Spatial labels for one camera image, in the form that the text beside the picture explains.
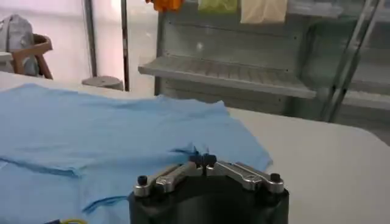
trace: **hanging fabric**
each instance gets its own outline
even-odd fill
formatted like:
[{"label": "hanging fabric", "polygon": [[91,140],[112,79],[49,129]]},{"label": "hanging fabric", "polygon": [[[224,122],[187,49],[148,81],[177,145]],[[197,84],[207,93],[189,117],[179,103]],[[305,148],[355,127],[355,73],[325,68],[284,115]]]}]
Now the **hanging fabric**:
[{"label": "hanging fabric", "polygon": [[183,0],[145,0],[146,3],[153,2],[154,10],[159,12],[177,11],[183,3]]},{"label": "hanging fabric", "polygon": [[287,0],[241,0],[241,23],[284,23]]},{"label": "hanging fabric", "polygon": [[198,10],[208,13],[235,13],[237,0],[199,0]]}]

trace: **green cloth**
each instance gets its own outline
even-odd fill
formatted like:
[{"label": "green cloth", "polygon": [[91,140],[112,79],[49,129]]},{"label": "green cloth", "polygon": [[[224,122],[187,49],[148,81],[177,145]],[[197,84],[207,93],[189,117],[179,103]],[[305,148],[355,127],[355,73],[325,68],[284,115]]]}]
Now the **green cloth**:
[{"label": "green cloth", "polygon": [[237,0],[199,0],[200,12],[207,13],[235,13]]}]

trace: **blue cloth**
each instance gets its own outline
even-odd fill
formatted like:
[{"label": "blue cloth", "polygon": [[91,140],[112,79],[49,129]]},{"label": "blue cloth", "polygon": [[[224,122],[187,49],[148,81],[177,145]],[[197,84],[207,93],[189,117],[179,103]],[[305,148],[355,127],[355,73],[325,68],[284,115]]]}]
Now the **blue cloth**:
[{"label": "blue cloth", "polygon": [[196,152],[259,170],[271,161],[222,102],[114,100],[28,84],[0,93],[0,105],[0,223],[128,223],[138,175]]}]

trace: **orange object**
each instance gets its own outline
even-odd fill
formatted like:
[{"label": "orange object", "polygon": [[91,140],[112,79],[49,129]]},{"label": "orange object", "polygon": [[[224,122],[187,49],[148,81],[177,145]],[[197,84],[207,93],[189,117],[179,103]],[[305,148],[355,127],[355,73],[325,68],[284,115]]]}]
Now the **orange object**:
[{"label": "orange object", "polygon": [[183,4],[183,0],[145,0],[146,3],[153,2],[154,10],[159,12],[177,11]]}]

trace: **white wall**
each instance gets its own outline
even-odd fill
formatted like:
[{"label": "white wall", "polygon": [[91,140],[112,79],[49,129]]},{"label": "white wall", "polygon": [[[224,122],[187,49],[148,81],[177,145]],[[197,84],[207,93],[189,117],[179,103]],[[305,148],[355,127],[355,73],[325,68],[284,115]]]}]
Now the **white wall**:
[{"label": "white wall", "polygon": [[127,1],[130,89],[144,96],[154,95],[154,77],[141,75],[138,65],[155,59],[158,13],[144,0]]},{"label": "white wall", "polygon": [[44,55],[53,78],[80,83],[90,77],[88,41],[82,0],[0,0],[0,18],[17,13],[34,33],[48,36],[53,51]]},{"label": "white wall", "polygon": [[[93,0],[97,73],[124,79],[121,0]],[[54,50],[45,55],[54,79],[80,83],[91,76],[83,0],[0,0],[0,18],[18,13],[35,33],[47,35]],[[158,13],[144,0],[127,1],[130,90],[151,96],[154,78],[138,73],[157,51]]]}]

